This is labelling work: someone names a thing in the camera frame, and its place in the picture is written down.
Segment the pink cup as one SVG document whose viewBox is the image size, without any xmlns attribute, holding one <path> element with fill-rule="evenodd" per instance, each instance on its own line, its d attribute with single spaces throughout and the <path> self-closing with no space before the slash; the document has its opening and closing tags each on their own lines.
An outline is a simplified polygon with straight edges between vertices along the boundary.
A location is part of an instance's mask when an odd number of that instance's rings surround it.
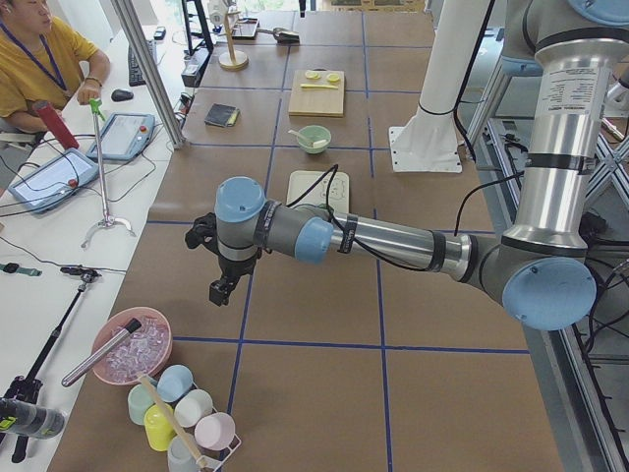
<svg viewBox="0 0 629 472">
<path fill-rule="evenodd" d="M 217 412 L 201 418 L 195 426 L 195 440 L 203 448 L 225 449 L 234 440 L 236 424 L 227 413 Z"/>
</svg>

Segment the metal stand with green clip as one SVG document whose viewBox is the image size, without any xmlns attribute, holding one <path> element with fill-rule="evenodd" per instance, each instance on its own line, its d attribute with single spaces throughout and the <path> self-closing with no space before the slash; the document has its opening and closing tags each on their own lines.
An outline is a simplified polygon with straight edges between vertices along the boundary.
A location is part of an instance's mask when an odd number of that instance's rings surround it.
<svg viewBox="0 0 629 472">
<path fill-rule="evenodd" d="M 88 101 L 88 105 L 90 107 L 90 111 L 92 115 L 94 137 L 95 137 L 95 144 L 96 144 L 98 183 L 99 183 L 99 188 L 100 188 L 102 218 L 96 223 L 94 223 L 92 227 L 87 231 L 84 241 L 81 244 L 81 248 L 84 250 L 88 248 L 93 235 L 98 230 L 101 230 L 101 229 L 106 230 L 116 225 L 124 226 L 132 237 L 137 236 L 129 220 L 122 217 L 116 217 L 110 212 L 106 178 L 105 178 L 105 170 L 104 170 L 104 162 L 103 162 L 103 154 L 102 154 L 102 145 L 101 145 L 101 138 L 100 138 L 99 121 L 104 119 L 104 116 L 102 115 L 100 111 L 101 100 L 99 98 L 91 98 Z"/>
</svg>

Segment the aluminium frame post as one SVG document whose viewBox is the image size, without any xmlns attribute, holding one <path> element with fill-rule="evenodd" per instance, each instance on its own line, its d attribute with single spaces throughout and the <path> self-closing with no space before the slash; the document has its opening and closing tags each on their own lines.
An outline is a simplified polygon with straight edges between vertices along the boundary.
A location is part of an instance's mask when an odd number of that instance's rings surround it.
<svg viewBox="0 0 629 472">
<path fill-rule="evenodd" d="M 173 149 L 182 148 L 186 139 L 181 131 L 176 114 L 172 109 L 167 90 L 161 80 L 158 68 L 146 45 L 143 27 L 133 2 L 131 0 L 112 0 L 111 4 L 120 21 L 122 30 L 128 39 L 129 45 L 132 47 L 138 59 L 148 92 L 161 118 L 161 122 L 167 132 Z"/>
</svg>

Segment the blue teach pendant far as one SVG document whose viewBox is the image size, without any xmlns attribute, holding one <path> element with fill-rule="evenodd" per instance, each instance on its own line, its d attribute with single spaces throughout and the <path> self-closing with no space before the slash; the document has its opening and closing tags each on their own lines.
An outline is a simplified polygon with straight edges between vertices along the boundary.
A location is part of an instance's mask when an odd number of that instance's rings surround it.
<svg viewBox="0 0 629 472">
<path fill-rule="evenodd" d="M 99 132 L 105 161 L 127 162 L 140 154 L 151 140 L 155 117 L 151 114 L 112 113 L 95 131 Z"/>
</svg>

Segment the yellow cup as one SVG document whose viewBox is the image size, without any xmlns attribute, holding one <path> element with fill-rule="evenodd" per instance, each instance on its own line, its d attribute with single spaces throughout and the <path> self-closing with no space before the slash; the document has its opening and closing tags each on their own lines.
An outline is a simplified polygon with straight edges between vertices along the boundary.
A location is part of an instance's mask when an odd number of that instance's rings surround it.
<svg viewBox="0 0 629 472">
<path fill-rule="evenodd" d="M 167 451 L 170 443 L 177 436 L 175 430 L 156 404 L 151 405 L 145 411 L 143 426 L 148 445 L 155 451 Z"/>
</svg>

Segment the white cup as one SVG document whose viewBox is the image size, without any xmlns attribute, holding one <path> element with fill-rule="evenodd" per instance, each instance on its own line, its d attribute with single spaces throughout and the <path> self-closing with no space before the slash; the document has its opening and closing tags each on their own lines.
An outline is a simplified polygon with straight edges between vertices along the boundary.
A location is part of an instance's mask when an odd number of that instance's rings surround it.
<svg viewBox="0 0 629 472">
<path fill-rule="evenodd" d="M 198 421 L 213 412 L 213 399 L 203 389 L 192 389 L 177 403 L 174 416 L 183 428 L 191 428 Z"/>
</svg>

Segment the green cup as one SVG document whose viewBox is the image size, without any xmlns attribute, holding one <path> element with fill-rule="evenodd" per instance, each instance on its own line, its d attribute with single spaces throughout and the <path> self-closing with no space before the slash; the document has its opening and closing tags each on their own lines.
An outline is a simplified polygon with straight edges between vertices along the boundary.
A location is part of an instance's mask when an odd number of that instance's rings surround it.
<svg viewBox="0 0 629 472">
<path fill-rule="evenodd" d="M 143 425 L 146 411 L 154 404 L 152 397 L 141 383 L 131 388 L 127 396 L 128 414 L 130 420 L 138 425 Z"/>
</svg>

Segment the black tripod pole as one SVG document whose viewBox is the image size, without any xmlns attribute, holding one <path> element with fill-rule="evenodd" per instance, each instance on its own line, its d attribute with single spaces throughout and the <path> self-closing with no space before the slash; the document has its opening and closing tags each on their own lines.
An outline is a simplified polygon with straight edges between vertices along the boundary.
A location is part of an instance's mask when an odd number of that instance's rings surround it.
<svg viewBox="0 0 629 472">
<path fill-rule="evenodd" d="M 60 271 L 77 276 L 81 283 L 59 323 L 50 332 L 41 351 L 25 376 L 15 377 L 1 397 L 1 441 L 8 435 L 16 435 L 17 442 L 12 455 L 14 463 L 26 458 L 29 439 L 51 439 L 65 425 L 61 412 L 37 405 L 43 382 L 37 378 L 44 362 L 60 338 L 65 322 L 72 313 L 87 287 L 101 276 L 95 268 L 84 266 L 62 266 Z"/>
</svg>

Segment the metal tube in bowl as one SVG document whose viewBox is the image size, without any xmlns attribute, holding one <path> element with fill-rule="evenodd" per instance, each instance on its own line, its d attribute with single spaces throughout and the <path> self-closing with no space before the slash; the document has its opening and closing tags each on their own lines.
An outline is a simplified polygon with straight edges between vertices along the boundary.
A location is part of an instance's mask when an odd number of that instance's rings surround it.
<svg viewBox="0 0 629 472">
<path fill-rule="evenodd" d="M 109 352 L 113 351 L 118 345 L 122 344 L 141 326 L 142 323 L 138 319 L 131 318 L 114 336 L 112 336 L 101 347 L 96 349 L 89 357 L 81 361 L 81 363 L 76 368 L 74 368 L 69 374 L 67 374 L 62 379 L 61 385 L 63 387 L 72 386 L 88 371 L 90 371 Z"/>
</svg>

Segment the grey folded cloth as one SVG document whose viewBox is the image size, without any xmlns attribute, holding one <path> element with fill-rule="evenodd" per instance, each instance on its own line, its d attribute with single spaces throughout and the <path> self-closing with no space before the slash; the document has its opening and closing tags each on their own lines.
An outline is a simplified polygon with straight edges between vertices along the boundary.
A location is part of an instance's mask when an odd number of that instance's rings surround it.
<svg viewBox="0 0 629 472">
<path fill-rule="evenodd" d="M 213 103 L 203 120 L 205 125 L 229 128 L 235 125 L 240 116 L 240 109 L 220 103 Z"/>
</svg>

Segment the blue teach pendant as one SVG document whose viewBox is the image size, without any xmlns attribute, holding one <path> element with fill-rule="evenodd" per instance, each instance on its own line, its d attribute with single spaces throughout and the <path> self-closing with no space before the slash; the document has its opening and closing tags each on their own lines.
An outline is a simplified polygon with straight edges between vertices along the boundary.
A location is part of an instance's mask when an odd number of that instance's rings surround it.
<svg viewBox="0 0 629 472">
<path fill-rule="evenodd" d="M 9 186 L 9 193 L 27 211 L 43 213 L 69 199 L 98 176 L 94 161 L 77 149 L 59 154 Z"/>
<path fill-rule="evenodd" d="M 105 161 L 127 162 L 140 154 L 151 140 L 155 117 L 151 114 L 112 113 L 95 131 L 99 132 Z"/>
</svg>

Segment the wooden stick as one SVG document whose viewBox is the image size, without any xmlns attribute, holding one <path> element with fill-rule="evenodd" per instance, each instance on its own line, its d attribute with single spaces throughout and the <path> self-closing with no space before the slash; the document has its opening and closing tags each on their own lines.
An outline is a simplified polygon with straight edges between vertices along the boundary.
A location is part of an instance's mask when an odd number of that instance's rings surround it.
<svg viewBox="0 0 629 472">
<path fill-rule="evenodd" d="M 177 436 L 182 440 L 186 449 L 195 460 L 196 465 L 199 470 L 209 469 L 210 462 L 209 458 L 203 455 L 196 444 L 187 436 L 185 430 L 179 425 L 177 422 L 174 413 L 169 409 L 169 406 L 161 399 L 156 388 L 152 385 L 147 375 L 139 375 L 138 381 L 144 386 L 147 390 L 148 394 L 153 399 L 155 405 L 159 408 L 162 415 L 166 418 L 172 429 L 175 431 Z"/>
</svg>

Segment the wooden mug tree stand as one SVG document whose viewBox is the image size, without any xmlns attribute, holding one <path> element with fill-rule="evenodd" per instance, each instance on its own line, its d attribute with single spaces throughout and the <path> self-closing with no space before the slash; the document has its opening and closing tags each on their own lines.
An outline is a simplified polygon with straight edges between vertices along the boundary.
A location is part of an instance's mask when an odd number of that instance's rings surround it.
<svg viewBox="0 0 629 472">
<path fill-rule="evenodd" d="M 230 2 L 224 0 L 209 1 L 208 10 L 210 21 L 215 27 L 222 26 L 227 40 L 227 51 L 221 53 L 218 58 L 220 67 L 226 71 L 238 71 L 246 68 L 249 63 L 249 57 L 246 53 L 236 50 L 234 46 L 229 20 Z"/>
</svg>

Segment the grey cup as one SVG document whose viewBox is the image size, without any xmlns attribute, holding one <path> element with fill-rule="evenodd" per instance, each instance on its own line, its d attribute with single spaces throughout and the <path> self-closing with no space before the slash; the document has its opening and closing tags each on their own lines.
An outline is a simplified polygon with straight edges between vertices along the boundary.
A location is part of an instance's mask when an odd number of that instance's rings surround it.
<svg viewBox="0 0 629 472">
<path fill-rule="evenodd" d="M 176 436 L 167 449 L 167 466 L 169 472 L 199 472 L 196 460 L 185 446 L 183 440 Z"/>
</svg>

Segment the beige bear serving tray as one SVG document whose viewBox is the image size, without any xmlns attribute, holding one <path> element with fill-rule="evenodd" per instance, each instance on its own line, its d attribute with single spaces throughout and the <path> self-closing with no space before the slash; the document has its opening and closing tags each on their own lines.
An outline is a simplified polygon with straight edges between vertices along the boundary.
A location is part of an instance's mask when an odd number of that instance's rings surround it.
<svg viewBox="0 0 629 472">
<path fill-rule="evenodd" d="M 297 170 L 289 178 L 287 203 L 297 199 L 298 205 L 323 206 L 329 203 L 335 211 L 348 213 L 350 210 L 350 179 L 344 172 L 337 172 L 331 186 L 328 181 L 332 173 L 322 171 Z"/>
</svg>

